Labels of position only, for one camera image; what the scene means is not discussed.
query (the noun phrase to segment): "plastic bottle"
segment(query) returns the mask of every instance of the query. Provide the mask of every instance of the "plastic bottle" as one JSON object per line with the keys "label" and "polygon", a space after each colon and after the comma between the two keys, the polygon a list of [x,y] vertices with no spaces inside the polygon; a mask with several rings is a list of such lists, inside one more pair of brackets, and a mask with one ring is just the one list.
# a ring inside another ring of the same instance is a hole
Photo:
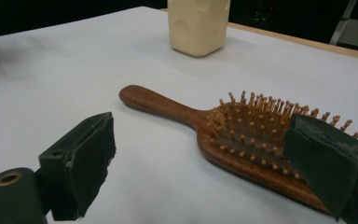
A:
{"label": "plastic bottle", "polygon": [[224,46],[230,0],[168,0],[170,44],[201,57]]}

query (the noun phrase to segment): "white tablecloth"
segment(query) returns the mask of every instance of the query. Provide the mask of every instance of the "white tablecloth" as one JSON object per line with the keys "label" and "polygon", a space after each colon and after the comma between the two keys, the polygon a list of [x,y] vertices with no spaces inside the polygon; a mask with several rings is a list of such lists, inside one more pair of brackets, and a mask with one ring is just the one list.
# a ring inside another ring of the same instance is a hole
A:
{"label": "white tablecloth", "polygon": [[0,172],[38,169],[81,120],[112,111],[117,155],[79,223],[336,223],[210,164],[187,126],[124,106],[130,84],[197,109],[264,93],[358,131],[357,58],[232,28],[222,49],[191,58],[170,48],[166,12],[138,7],[0,36]]}

